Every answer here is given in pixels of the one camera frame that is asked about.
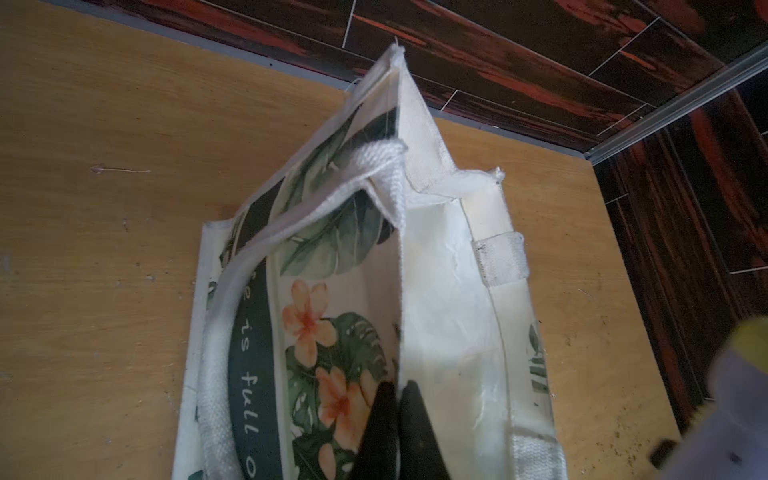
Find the tropical leaf print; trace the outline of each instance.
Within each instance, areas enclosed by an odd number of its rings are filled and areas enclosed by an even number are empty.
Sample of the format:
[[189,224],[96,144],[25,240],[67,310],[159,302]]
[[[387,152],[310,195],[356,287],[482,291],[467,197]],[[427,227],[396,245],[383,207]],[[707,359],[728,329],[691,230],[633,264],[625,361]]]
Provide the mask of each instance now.
[[[285,212],[305,200],[337,171],[345,168],[358,147],[395,134],[396,109],[392,109],[340,144],[353,117],[354,114],[315,149],[307,162],[286,177],[275,202],[278,212]],[[392,225],[368,194],[360,190],[323,219],[283,243],[279,251],[280,274],[318,280],[348,272],[391,233]]]
[[544,351],[541,348],[541,343],[538,340],[538,334],[536,328],[531,325],[528,328],[528,341],[531,343],[531,348],[534,351],[534,355],[529,359],[532,364],[528,367],[528,371],[534,378],[531,379],[531,387],[534,392],[549,393],[549,387],[547,386],[547,367],[544,361]]
[[327,278],[359,265],[376,245],[383,216],[364,190],[286,240],[278,250],[280,275]]
[[243,223],[243,218],[245,218],[245,214],[240,214],[232,223],[230,237],[227,239],[227,243],[224,244],[224,249],[221,251],[221,255],[219,255],[221,268],[226,267],[230,260],[235,256],[235,238],[237,237],[237,233],[240,232],[240,225]]
[[[293,432],[293,456],[299,468],[299,479],[343,480],[349,474],[356,453],[343,448],[336,441],[338,420],[326,426],[320,420],[320,383],[329,372],[343,374],[343,388],[359,394],[364,388],[366,376],[377,385],[386,375],[386,360],[379,335],[370,322],[356,313],[344,313],[329,320],[338,334],[330,347],[317,346],[317,362],[306,367],[296,359],[296,347],[286,349],[288,371],[288,402],[291,419],[296,427]],[[370,409],[370,394],[365,408]]]

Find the bag handle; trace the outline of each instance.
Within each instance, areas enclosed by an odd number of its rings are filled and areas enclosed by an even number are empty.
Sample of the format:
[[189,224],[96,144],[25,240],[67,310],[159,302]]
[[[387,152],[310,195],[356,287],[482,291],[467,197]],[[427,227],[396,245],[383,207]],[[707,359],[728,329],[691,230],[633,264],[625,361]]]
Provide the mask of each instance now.
[[282,241],[320,220],[358,190],[365,190],[382,215],[405,228],[406,145],[398,138],[373,141],[352,153],[338,176],[280,215],[254,236],[221,273],[206,317],[197,408],[204,467],[210,480],[242,479],[227,398],[227,362],[234,317],[250,274]]

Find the floral print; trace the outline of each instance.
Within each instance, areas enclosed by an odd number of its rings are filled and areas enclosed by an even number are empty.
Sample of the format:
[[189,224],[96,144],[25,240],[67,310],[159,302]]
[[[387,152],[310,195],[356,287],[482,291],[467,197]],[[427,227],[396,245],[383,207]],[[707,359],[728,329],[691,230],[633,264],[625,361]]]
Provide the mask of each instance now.
[[345,480],[371,414],[386,360],[376,329],[346,312],[323,316],[325,283],[310,288],[296,279],[291,304],[283,308],[288,405],[298,480]]
[[347,385],[344,372],[337,366],[330,373],[318,368],[315,375],[319,381],[320,421],[328,428],[336,422],[333,439],[341,448],[357,452],[371,413],[360,385]]
[[317,363],[317,343],[331,346],[337,335],[333,324],[321,317],[328,308],[328,287],[318,283],[310,288],[296,280],[290,290],[293,304],[283,309],[283,327],[296,337],[296,359],[307,368]]

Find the loose thread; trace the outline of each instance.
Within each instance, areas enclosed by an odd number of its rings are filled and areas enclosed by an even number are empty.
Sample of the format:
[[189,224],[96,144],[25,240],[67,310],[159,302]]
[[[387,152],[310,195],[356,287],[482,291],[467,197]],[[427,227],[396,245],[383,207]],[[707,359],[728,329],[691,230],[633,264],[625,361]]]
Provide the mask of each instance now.
[[101,172],[130,172],[132,174],[149,174],[152,170],[132,170],[130,168],[107,168],[104,164],[94,165],[91,171],[97,175]]

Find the wood panel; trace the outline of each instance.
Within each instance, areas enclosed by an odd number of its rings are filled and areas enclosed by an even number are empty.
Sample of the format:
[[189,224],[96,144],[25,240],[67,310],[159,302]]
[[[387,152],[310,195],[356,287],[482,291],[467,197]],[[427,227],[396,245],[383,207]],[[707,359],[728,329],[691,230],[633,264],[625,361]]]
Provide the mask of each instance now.
[[768,269],[730,276],[742,318],[768,315]]
[[766,266],[768,146],[738,92],[696,109],[669,132],[727,269]]
[[740,318],[728,273],[709,237],[693,192],[666,132],[616,156],[638,229],[687,355],[696,385],[707,395],[713,357]]
[[643,104],[427,0],[356,3],[346,48],[374,58],[395,38],[413,73],[587,134]]
[[211,3],[342,47],[353,0],[213,0]]
[[[343,93],[41,2],[0,3],[0,48],[2,476],[168,478],[200,226]],[[439,128],[508,172],[570,476],[649,478],[677,429],[591,166]]]
[[598,179],[600,192],[606,203],[627,193],[624,182],[621,181],[619,172],[616,170],[616,161],[615,157],[611,157],[594,166],[594,175]]
[[592,76],[658,107],[722,66],[666,23],[655,22]]
[[524,114],[463,91],[456,92],[444,111],[576,151],[587,151],[600,142],[594,135]]
[[449,10],[589,74],[654,18],[631,0],[437,0]]
[[641,1],[725,62],[768,39],[765,0]]
[[750,78],[737,87],[741,99],[744,100],[757,131],[763,136],[768,134],[768,70]]
[[419,91],[422,92],[424,102],[429,107],[437,108],[438,110],[445,107],[445,104],[448,103],[448,100],[456,92],[453,88],[416,75],[413,75],[413,81],[419,87]]
[[629,197],[606,206],[614,225],[616,240],[624,256],[624,265],[632,283],[637,305],[654,349],[677,425],[684,432],[687,420],[703,403],[703,392],[694,378],[687,358],[687,347],[678,333],[676,319],[667,303],[654,259],[650,255],[642,231],[632,210]]
[[641,120],[643,117],[650,114],[654,110],[656,110],[656,108],[653,105],[645,104],[642,107],[638,108],[636,111],[629,114],[626,118],[622,118],[621,120],[616,122],[614,125],[612,125],[610,128],[603,131],[603,133],[599,134],[598,137],[602,140],[607,140],[608,138],[613,137],[615,134],[619,133],[623,129],[629,127],[634,122]]
[[[101,4],[102,0],[92,0]],[[109,8],[258,55],[354,81],[373,60],[196,0],[110,0]]]

